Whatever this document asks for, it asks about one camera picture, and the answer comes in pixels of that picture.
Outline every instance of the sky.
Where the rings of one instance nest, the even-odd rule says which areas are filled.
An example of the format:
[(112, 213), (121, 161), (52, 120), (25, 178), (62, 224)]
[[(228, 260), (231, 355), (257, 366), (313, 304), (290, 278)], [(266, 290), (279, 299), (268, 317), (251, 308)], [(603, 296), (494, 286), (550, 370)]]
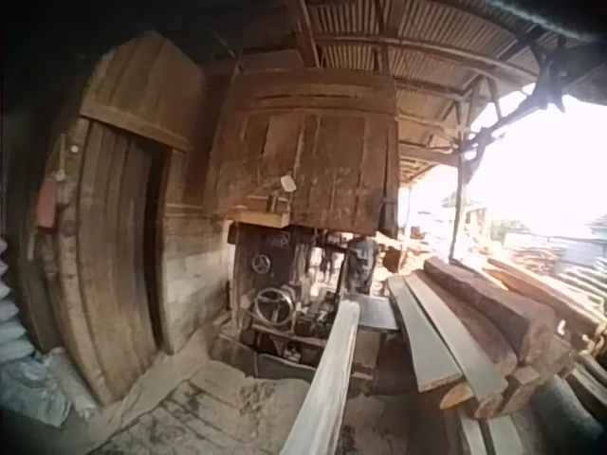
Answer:
[[(523, 98), (521, 92), (503, 97), (502, 111), (512, 111)], [(533, 232), (586, 235), (585, 224), (607, 213), (607, 107), (569, 96), (563, 102), (565, 114), (550, 106), (505, 129), (504, 138), (487, 147), (468, 195), (494, 217), (522, 221)], [(489, 104), (472, 130), (496, 119)], [(454, 168), (435, 167), (414, 187), (412, 211), (438, 207), (456, 182)], [(400, 197), (404, 220), (407, 191)]]

